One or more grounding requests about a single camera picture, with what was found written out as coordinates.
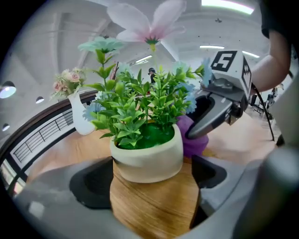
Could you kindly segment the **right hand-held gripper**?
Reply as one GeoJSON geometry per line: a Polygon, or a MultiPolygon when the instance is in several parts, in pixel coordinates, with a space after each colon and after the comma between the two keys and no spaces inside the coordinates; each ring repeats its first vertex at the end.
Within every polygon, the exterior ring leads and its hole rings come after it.
{"type": "Polygon", "coordinates": [[[193,112],[187,114],[187,139],[200,138],[223,122],[233,124],[247,108],[251,70],[240,50],[220,50],[210,63],[208,85],[196,91],[193,112]]]}

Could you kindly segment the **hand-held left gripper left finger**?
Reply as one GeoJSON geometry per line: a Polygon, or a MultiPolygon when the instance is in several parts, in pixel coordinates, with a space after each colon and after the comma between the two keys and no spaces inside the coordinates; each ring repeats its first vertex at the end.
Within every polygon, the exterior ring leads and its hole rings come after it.
{"type": "Polygon", "coordinates": [[[40,174],[14,198],[46,239],[142,239],[113,214],[113,159],[106,157],[40,174]]]}

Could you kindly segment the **person's right forearm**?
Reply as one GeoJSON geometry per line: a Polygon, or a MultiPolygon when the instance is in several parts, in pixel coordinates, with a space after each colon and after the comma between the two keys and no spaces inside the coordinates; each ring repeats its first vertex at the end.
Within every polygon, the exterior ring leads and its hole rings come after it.
{"type": "Polygon", "coordinates": [[[259,92],[274,88],[284,81],[291,64],[291,46],[279,32],[269,31],[268,55],[256,64],[251,72],[252,85],[259,92]]]}

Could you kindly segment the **wooden-topped black railing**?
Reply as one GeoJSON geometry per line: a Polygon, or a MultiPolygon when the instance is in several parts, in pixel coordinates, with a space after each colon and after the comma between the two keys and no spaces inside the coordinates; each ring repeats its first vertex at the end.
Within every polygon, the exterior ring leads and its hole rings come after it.
{"type": "MultiPolygon", "coordinates": [[[[0,165],[4,162],[5,159],[8,159],[8,154],[11,153],[11,151],[17,145],[17,143],[21,142],[21,140],[23,140],[25,136],[27,136],[31,131],[37,129],[46,121],[54,118],[55,116],[59,115],[60,113],[63,113],[66,110],[69,110],[70,108],[71,103],[69,102],[69,100],[64,99],[39,112],[29,121],[27,121],[24,125],[22,125],[4,142],[4,144],[0,148],[0,165]]],[[[26,181],[27,176],[25,175],[25,171],[33,164],[33,162],[37,160],[37,158],[40,157],[43,153],[45,153],[49,148],[54,146],[59,140],[63,139],[68,135],[69,133],[64,133],[62,136],[58,137],[58,139],[54,140],[54,142],[51,142],[39,153],[37,153],[22,169],[16,170],[16,176],[13,178],[12,182],[8,184],[7,187],[7,193],[9,196],[14,196],[14,187],[19,178],[22,178],[22,180],[26,181]]]]}

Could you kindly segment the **purple microfibre cloth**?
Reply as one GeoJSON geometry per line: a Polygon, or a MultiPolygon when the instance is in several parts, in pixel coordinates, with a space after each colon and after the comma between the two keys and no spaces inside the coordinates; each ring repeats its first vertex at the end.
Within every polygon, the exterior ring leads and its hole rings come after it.
{"type": "Polygon", "coordinates": [[[183,141],[183,153],[184,157],[191,158],[192,155],[202,155],[202,152],[206,148],[209,138],[207,135],[204,135],[200,138],[193,140],[187,139],[185,133],[189,127],[193,124],[193,120],[186,115],[177,117],[177,126],[180,129],[182,141],[183,141]]]}

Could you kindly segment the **person's black shirt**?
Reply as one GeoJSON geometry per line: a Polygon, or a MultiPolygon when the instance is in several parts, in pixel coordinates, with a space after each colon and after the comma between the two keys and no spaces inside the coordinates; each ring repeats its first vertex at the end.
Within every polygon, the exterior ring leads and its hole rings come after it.
{"type": "Polygon", "coordinates": [[[299,0],[259,0],[262,34],[271,30],[284,36],[289,45],[299,50],[299,0]]]}

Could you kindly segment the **white vase with pink flowers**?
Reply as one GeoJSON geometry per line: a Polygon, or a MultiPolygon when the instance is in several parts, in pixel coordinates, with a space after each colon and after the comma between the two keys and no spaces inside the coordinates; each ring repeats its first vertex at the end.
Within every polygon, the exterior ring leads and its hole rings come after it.
{"type": "Polygon", "coordinates": [[[80,135],[88,135],[95,130],[92,123],[83,117],[85,107],[83,106],[79,90],[84,86],[86,74],[84,69],[65,69],[60,74],[55,75],[53,84],[54,92],[50,98],[66,97],[72,109],[72,119],[76,131],[80,135]]]}

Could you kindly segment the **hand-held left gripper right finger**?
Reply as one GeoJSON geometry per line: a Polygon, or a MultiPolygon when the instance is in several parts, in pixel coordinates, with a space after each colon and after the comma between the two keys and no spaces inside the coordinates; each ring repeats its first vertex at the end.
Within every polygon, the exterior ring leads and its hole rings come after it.
{"type": "Polygon", "coordinates": [[[299,239],[299,149],[238,165],[192,156],[199,188],[186,239],[299,239]]]}

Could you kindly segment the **green plant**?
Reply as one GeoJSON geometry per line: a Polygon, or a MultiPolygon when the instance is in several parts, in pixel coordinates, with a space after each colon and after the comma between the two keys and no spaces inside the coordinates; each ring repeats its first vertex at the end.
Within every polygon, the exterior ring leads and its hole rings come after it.
{"type": "Polygon", "coordinates": [[[131,182],[159,182],[181,170],[184,149],[177,122],[196,109],[190,80],[209,72],[205,63],[196,70],[178,63],[173,71],[160,68],[148,82],[141,72],[134,76],[108,61],[124,42],[143,42],[155,51],[162,39],[179,31],[175,23],[185,10],[186,0],[165,0],[149,21],[130,4],[113,4],[107,14],[123,31],[116,38],[98,37],[78,47],[96,54],[100,67],[95,73],[104,81],[92,84],[98,95],[83,117],[95,129],[106,130],[118,171],[131,182]]]}

